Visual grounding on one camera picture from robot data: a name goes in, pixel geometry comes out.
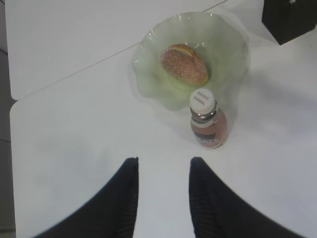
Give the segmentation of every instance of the sugar-coated bun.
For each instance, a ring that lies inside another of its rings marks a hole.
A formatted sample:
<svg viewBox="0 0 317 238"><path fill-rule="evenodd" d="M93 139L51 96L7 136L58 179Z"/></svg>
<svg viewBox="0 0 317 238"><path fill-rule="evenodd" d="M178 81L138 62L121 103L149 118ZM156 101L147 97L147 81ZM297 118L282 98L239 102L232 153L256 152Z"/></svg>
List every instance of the sugar-coated bun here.
<svg viewBox="0 0 317 238"><path fill-rule="evenodd" d="M162 67L175 78L193 86L200 86L208 80L205 62L187 45L177 44L168 47L159 56Z"/></svg>

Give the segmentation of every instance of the white bottle cap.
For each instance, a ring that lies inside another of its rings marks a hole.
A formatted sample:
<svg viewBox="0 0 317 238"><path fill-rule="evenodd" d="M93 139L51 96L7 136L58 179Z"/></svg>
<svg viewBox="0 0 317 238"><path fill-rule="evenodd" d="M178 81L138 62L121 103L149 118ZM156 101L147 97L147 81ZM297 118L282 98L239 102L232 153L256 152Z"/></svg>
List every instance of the white bottle cap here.
<svg viewBox="0 0 317 238"><path fill-rule="evenodd" d="M216 100L211 91L206 88L197 89L190 96L191 109L200 115L205 115L213 111Z"/></svg>

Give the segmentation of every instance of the white table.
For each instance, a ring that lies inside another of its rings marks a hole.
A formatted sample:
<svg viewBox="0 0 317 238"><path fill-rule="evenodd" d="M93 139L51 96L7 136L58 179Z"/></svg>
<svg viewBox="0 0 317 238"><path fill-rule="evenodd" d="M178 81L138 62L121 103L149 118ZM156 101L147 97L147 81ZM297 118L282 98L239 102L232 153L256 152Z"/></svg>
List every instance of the white table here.
<svg viewBox="0 0 317 238"><path fill-rule="evenodd" d="M10 0L6 3L12 97L41 90L139 43L171 15L223 0Z"/></svg>
<svg viewBox="0 0 317 238"><path fill-rule="evenodd" d="M158 114L131 92L127 69L136 47L17 102L11 111L17 238L70 215L133 156L140 158L136 238L194 238L193 156L270 218L316 237L317 31L279 46L261 24L262 4L229 1L210 11L245 25L251 54L237 118L217 150L197 144L189 121L167 121L170 113ZM188 110L177 114L189 120Z"/></svg>

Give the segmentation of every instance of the green glass bowl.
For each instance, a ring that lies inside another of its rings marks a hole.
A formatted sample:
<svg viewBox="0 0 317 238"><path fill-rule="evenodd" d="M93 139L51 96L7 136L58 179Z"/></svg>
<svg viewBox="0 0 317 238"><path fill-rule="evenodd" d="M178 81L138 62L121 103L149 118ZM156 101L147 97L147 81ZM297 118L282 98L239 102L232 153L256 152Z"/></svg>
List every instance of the green glass bowl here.
<svg viewBox="0 0 317 238"><path fill-rule="evenodd" d="M162 68L159 55L173 44L192 47L205 61L209 71L206 84L191 86ZM247 71L245 48L242 34L216 14L189 12L172 16L149 31L133 56L137 90L171 111L187 106L197 88L208 88L219 98Z"/></svg>

